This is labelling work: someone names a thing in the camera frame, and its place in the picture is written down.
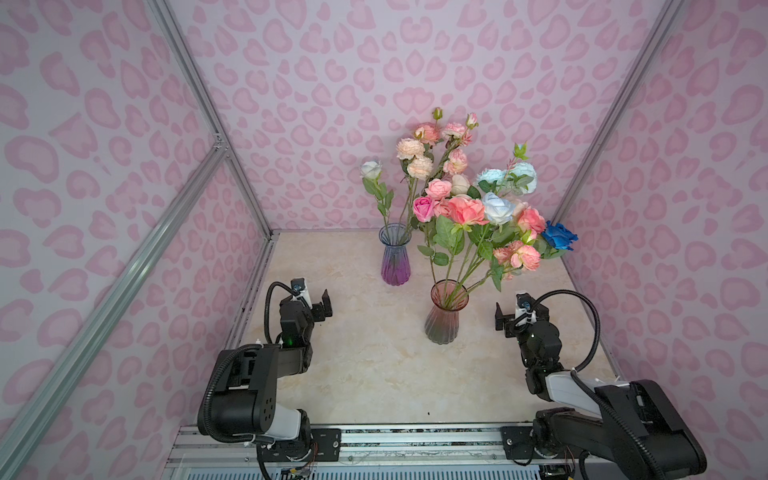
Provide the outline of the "white blue large rose stem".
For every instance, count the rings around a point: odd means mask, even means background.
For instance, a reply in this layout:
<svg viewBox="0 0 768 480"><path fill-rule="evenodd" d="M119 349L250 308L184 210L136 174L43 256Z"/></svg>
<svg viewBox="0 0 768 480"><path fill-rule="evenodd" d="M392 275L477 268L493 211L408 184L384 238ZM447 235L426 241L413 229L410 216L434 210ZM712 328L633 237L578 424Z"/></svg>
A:
<svg viewBox="0 0 768 480"><path fill-rule="evenodd" d="M481 198L485 206L489 233L484 242L490 242L494 248L502 247L513 242L515 227L514 205L492 192L485 193Z"/></svg>

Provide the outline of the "aluminium frame post left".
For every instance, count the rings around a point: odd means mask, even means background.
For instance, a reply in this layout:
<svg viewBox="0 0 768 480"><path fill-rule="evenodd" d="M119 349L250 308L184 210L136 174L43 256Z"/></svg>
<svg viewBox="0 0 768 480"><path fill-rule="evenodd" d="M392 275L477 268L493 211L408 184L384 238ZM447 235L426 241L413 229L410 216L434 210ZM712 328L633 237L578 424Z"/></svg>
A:
<svg viewBox="0 0 768 480"><path fill-rule="evenodd" d="M178 63L186 84L197 102L211 134L216 140L216 144L225 150L225 161L234 175L236 185L243 194L247 207L259 226L261 235L270 240L273 236L273 231L269 227L254 188L247 178L245 169L217 111L211 92L206 86L201 71L195 62L189 43L185 38L171 3L166 0L149 0L147 5L152 11L159 28L162 30L170 52Z"/></svg>

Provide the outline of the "blue flower stem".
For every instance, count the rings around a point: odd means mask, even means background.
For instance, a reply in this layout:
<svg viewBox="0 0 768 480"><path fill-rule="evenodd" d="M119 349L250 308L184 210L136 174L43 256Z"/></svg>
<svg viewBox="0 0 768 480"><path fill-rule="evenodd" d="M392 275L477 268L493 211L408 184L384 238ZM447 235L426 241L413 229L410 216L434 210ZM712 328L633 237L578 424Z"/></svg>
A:
<svg viewBox="0 0 768 480"><path fill-rule="evenodd" d="M568 230L562 223L547 222L546 229L541 233L546 247L541 254L543 259L554 259L573 250L578 236Z"/></svg>

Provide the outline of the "purple blue glass vase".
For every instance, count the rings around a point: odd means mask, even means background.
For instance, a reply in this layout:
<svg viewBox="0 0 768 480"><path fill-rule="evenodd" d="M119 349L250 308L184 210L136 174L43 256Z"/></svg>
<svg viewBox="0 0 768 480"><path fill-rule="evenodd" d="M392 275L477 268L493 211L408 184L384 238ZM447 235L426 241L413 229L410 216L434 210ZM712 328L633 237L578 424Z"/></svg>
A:
<svg viewBox="0 0 768 480"><path fill-rule="evenodd" d="M380 229L379 240L384 246L381 262L382 280L390 286L404 285L411 276L407 251L411 232L402 223L389 223Z"/></svg>

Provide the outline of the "cream and red rose stem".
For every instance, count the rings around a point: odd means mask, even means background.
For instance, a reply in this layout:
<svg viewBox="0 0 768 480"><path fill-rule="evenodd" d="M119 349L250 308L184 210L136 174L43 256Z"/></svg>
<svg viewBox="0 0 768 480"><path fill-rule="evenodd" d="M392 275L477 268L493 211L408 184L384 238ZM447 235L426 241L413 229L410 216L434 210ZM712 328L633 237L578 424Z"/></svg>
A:
<svg viewBox="0 0 768 480"><path fill-rule="evenodd" d="M526 207L517 217L517 225L527 241L535 240L547 229L547 221L533 207Z"/></svg>

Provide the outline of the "aluminium diagonal frame bar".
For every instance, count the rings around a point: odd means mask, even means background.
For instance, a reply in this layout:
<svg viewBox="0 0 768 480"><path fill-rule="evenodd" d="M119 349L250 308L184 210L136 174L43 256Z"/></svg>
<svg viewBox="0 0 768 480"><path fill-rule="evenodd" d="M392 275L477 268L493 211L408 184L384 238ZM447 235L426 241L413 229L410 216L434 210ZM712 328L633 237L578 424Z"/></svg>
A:
<svg viewBox="0 0 768 480"><path fill-rule="evenodd" d="M1 477L16 478L45 437L106 340L196 205L227 155L221 144L204 161L157 221L121 275L102 297L1 441Z"/></svg>

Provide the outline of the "pale blue white rose stem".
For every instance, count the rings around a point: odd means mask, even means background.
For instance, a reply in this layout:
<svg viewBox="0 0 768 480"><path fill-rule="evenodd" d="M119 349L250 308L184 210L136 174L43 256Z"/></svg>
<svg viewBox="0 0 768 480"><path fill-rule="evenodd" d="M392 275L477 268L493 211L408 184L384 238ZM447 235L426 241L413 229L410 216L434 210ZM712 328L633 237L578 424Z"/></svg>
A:
<svg viewBox="0 0 768 480"><path fill-rule="evenodd" d="M394 191L381 179L382 165L378 160L369 160L360 166L361 179L366 192L376 200L376 208L384 224L390 223L390 212Z"/></svg>

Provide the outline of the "red grey glass vase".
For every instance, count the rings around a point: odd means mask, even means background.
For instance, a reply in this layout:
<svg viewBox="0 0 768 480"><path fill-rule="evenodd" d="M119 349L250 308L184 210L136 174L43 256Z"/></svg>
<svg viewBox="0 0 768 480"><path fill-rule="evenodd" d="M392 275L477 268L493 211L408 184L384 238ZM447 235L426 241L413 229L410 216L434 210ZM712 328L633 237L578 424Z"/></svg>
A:
<svg viewBox="0 0 768 480"><path fill-rule="evenodd" d="M452 279L435 283L430 291L432 308L426 317L424 333L438 345L450 344L459 332L460 312L469 303L467 289Z"/></svg>

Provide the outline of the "pink multi bloom rose stem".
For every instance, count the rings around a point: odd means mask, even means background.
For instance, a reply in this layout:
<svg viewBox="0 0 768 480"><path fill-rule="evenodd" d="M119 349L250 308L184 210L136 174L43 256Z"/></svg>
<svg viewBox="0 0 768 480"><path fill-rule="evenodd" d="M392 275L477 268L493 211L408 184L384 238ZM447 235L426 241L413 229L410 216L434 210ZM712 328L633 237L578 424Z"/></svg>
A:
<svg viewBox="0 0 768 480"><path fill-rule="evenodd" d="M442 130L445 152L440 161L438 176L462 174L468 167L463 148L472 142L472 132L479 126L475 113L469 113L463 123L449 122Z"/></svg>

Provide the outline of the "pink double rose stem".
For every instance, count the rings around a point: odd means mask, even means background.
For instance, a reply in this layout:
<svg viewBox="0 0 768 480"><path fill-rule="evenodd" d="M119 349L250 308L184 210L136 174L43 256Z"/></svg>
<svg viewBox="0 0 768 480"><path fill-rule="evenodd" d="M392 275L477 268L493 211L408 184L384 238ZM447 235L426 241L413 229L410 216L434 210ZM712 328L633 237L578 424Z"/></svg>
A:
<svg viewBox="0 0 768 480"><path fill-rule="evenodd" d="M448 180L431 180L425 193L412 202L412 211L415 219L420 223L428 223L436 217L450 218L448 201L453 185Z"/></svg>

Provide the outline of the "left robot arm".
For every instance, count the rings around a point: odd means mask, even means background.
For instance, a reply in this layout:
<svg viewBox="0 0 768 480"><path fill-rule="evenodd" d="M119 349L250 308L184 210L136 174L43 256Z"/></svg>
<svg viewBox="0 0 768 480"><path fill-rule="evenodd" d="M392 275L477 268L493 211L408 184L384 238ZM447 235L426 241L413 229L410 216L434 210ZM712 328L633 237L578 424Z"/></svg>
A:
<svg viewBox="0 0 768 480"><path fill-rule="evenodd" d="M333 315L330 296L319 302L289 296L279 305L277 344L247 344L219 353L198 411L201 434L220 443L299 442L311 439L307 414L277 401L278 380L308 371L317 323Z"/></svg>

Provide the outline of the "red pink rose stem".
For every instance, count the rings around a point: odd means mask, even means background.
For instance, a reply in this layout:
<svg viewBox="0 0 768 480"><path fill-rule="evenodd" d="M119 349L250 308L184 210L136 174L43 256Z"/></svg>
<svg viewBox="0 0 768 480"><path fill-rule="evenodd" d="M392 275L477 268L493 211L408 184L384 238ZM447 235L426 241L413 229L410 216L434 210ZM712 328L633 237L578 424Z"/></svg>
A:
<svg viewBox="0 0 768 480"><path fill-rule="evenodd" d="M489 233L488 220L482 201L466 195L440 200L434 213L432 239L439 251L432 256L432 263L445 266L445 280L455 282L454 292L446 300L446 306L453 306L464 297L459 289L484 260L480 249Z"/></svg>

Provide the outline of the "light blue rose stem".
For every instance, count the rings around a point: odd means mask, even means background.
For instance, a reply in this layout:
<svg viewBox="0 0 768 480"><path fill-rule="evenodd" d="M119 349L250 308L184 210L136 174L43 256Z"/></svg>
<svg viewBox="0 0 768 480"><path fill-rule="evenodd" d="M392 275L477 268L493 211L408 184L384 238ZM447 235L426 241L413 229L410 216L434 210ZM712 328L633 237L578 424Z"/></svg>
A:
<svg viewBox="0 0 768 480"><path fill-rule="evenodd" d="M482 193L492 192L499 197L534 193L538 186L538 174L527 153L526 144L515 144L507 168L483 170L476 177L475 185Z"/></svg>

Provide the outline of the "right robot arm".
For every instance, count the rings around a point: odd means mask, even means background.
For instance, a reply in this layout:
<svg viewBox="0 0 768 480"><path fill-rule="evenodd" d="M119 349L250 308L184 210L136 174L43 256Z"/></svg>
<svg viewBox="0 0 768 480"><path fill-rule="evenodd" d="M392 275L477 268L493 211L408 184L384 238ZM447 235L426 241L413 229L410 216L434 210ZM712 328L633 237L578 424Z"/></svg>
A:
<svg viewBox="0 0 768 480"><path fill-rule="evenodd" d="M495 328L516 340L530 393L552 403L531 425L501 430L507 459L520 466L570 453L596 457L627 479L682 479L706 471L703 447L653 380L588 380L560 361L560 332L549 310L528 294L514 313L494 312Z"/></svg>

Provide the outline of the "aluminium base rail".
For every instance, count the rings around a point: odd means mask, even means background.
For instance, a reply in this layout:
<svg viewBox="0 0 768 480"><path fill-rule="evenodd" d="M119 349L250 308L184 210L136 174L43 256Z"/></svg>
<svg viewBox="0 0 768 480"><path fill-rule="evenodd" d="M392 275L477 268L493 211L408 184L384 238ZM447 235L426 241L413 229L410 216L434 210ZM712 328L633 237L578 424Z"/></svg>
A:
<svg viewBox="0 0 768 480"><path fill-rule="evenodd" d="M164 479L620 479L610 461L570 453L520 466L505 457L500 428L516 423L330 424L342 431L339 460L265 462L255 444L222 444L184 427Z"/></svg>

